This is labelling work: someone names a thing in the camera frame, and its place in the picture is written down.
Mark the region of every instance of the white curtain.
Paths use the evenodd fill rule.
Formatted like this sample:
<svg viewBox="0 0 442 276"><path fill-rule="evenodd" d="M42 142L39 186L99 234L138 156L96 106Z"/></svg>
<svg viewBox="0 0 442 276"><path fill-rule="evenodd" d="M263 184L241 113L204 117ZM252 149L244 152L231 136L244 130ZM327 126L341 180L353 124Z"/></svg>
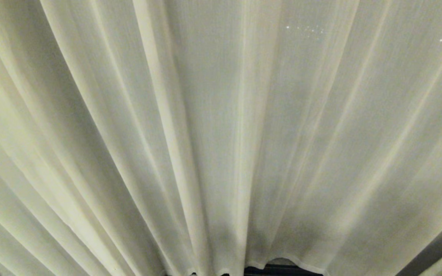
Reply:
<svg viewBox="0 0 442 276"><path fill-rule="evenodd" d="M0 265L395 275L442 231L442 0L0 0Z"/></svg>

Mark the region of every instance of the fabric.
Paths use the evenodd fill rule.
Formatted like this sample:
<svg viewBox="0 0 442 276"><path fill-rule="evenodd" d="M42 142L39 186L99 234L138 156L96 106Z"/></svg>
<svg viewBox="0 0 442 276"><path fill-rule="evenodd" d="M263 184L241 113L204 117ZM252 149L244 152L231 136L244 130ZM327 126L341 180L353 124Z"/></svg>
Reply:
<svg viewBox="0 0 442 276"><path fill-rule="evenodd" d="M442 231L442 1L0 0L0 264L397 274Z"/></svg>

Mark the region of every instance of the sheer curtain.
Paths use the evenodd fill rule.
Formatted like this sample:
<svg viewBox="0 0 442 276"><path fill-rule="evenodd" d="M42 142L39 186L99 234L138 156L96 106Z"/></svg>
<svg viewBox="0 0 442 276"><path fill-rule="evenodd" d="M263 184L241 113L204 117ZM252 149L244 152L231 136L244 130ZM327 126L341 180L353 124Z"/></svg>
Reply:
<svg viewBox="0 0 442 276"><path fill-rule="evenodd" d="M0 0L0 265L395 275L442 231L442 1Z"/></svg>

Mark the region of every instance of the curtain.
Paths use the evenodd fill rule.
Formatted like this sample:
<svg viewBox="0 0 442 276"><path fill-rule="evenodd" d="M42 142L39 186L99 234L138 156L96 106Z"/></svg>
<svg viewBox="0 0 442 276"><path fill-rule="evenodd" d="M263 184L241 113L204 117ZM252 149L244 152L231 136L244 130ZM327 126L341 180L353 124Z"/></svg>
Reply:
<svg viewBox="0 0 442 276"><path fill-rule="evenodd" d="M387 276L441 231L442 1L0 0L12 274Z"/></svg>

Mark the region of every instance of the curtain fold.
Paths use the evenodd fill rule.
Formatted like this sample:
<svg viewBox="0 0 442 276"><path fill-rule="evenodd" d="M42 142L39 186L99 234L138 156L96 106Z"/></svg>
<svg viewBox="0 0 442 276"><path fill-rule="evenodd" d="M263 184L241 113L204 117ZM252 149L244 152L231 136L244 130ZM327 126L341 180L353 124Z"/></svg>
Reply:
<svg viewBox="0 0 442 276"><path fill-rule="evenodd" d="M8 273L394 275L441 231L442 1L0 0Z"/></svg>

